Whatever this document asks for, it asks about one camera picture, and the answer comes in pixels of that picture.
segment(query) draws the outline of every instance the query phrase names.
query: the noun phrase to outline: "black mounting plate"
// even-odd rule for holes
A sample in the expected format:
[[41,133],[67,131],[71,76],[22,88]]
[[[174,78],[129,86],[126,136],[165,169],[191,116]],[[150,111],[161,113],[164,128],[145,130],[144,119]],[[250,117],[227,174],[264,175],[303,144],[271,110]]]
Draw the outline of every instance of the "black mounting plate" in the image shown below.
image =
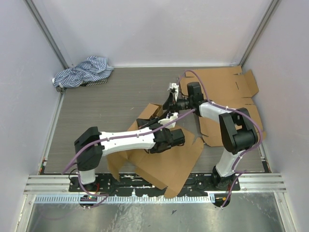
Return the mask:
[[[131,196],[134,190],[135,195],[138,197],[143,195],[158,197],[164,195],[166,190],[166,188],[158,189],[136,174],[120,174],[120,182],[114,179],[111,174],[98,174],[96,183],[99,184],[98,192],[106,192],[110,196]],[[91,186],[87,190],[93,192],[96,191],[97,188],[97,186]],[[234,185],[233,190],[240,190],[239,183]],[[177,196],[208,196],[205,191],[222,191],[222,189],[217,189],[212,185],[211,174],[191,173]],[[79,187],[77,177],[71,178],[69,192],[83,192]]]

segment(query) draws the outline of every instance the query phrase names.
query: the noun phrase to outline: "white plastic part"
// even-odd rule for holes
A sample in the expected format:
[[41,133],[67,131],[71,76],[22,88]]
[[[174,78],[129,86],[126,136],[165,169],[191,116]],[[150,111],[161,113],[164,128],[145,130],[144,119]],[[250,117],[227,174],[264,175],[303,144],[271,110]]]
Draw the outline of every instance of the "white plastic part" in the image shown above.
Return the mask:
[[[135,131],[126,131],[126,132],[118,132],[118,133],[109,133],[109,132],[101,132],[100,139],[110,138],[109,141],[101,142],[101,145],[104,146],[103,155],[106,156],[108,154],[118,152],[118,151],[127,151],[132,149],[150,149],[155,145],[154,142],[154,134],[150,133],[148,135],[141,135],[142,133],[146,133],[152,131],[149,127],[146,127],[141,130]],[[115,136],[123,136],[123,135],[138,135],[131,138],[124,139],[111,139]]]
[[221,156],[221,159],[219,163],[216,165],[216,170],[220,177],[226,177],[230,176],[235,173],[235,170],[232,170],[232,166],[237,159],[237,157],[241,154],[239,153],[233,155],[232,153],[228,152],[226,149],[224,149],[223,154]]
[[[178,113],[173,113],[173,115],[171,117],[161,119],[160,121],[158,121],[158,123],[161,124],[161,125],[165,125],[165,124],[167,124],[167,123],[169,123],[169,122],[171,122],[171,121],[173,121],[177,118],[178,118]],[[171,128],[174,128],[175,125],[176,125],[176,122],[173,122],[172,124],[168,125],[166,128],[171,129]]]
[[220,109],[209,102],[203,103],[199,106],[199,111],[202,117],[210,118],[219,123],[219,115],[223,113],[230,113],[231,111]]
[[171,92],[172,89],[175,90],[172,94],[173,94],[173,97],[174,97],[174,101],[176,102],[177,98],[178,98],[178,94],[179,94],[179,85],[176,84],[176,83],[170,83],[168,91]]
[[81,176],[81,183],[83,185],[93,183],[96,180],[95,169],[91,169],[89,171],[79,171],[79,175]]

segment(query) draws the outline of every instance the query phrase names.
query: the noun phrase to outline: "metal floor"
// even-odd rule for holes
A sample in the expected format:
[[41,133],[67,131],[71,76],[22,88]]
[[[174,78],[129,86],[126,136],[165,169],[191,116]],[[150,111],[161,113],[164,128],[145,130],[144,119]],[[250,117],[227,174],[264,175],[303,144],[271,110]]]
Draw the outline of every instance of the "metal floor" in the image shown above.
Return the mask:
[[235,193],[224,210],[211,203],[120,203],[83,210],[40,204],[27,232],[283,232],[274,193]]
[[[164,103],[168,86],[186,68],[116,68],[108,83],[91,87],[68,89],[64,97],[56,130],[50,147],[45,173],[60,173],[74,156],[74,141],[89,127],[100,131],[126,131],[148,103]],[[197,136],[199,122],[189,115],[178,122]],[[211,172],[219,161],[223,148],[205,145],[193,172]],[[249,152],[238,165],[238,170],[263,172],[258,150]],[[134,172],[127,163],[122,172]],[[108,172],[102,159],[98,173]]]

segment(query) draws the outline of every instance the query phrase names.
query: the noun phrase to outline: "white clamp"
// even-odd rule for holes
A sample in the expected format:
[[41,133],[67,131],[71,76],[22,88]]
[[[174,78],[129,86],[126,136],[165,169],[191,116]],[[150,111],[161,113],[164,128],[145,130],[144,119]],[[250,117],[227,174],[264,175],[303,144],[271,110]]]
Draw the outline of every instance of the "white clamp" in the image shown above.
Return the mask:
[[[173,115],[171,117],[161,119],[160,121],[158,121],[158,123],[161,124],[161,125],[165,125],[165,124],[167,124],[167,123],[169,123],[169,122],[171,122],[171,121],[173,121],[177,118],[178,118],[178,113],[173,113]],[[176,122],[173,122],[172,124],[168,125],[166,128],[171,129],[171,128],[174,128],[175,125],[176,125]]]
[[174,100],[176,102],[177,98],[178,98],[178,94],[179,94],[179,85],[176,84],[176,83],[170,83],[168,91],[173,94]]

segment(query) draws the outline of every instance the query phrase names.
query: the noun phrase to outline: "flattened cardboard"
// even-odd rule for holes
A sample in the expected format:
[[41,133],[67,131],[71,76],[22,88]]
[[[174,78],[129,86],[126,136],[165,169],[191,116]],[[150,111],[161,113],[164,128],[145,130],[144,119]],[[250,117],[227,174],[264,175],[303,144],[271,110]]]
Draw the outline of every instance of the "flattened cardboard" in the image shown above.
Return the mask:
[[[258,110],[251,99],[259,91],[251,70],[241,74],[241,67],[235,66],[195,70],[195,72],[202,79],[208,96],[212,101],[230,108],[247,108],[251,118],[263,130]],[[187,72],[186,77],[180,83],[184,95],[188,94],[187,84],[195,81],[199,82],[193,73]],[[207,145],[223,146],[219,123],[202,117],[199,118],[199,123],[203,140]]]
[[[149,104],[138,118],[149,119],[159,116],[163,112],[162,106]],[[137,130],[136,121],[129,131]],[[159,189],[167,188],[164,196],[175,197],[181,191],[197,159],[202,153],[204,144],[201,138],[195,140],[195,135],[188,130],[176,126],[173,130],[182,129],[185,144],[157,154],[148,154],[142,149],[117,152],[107,156],[109,170],[119,180],[119,170],[124,161],[136,166],[135,173]]]

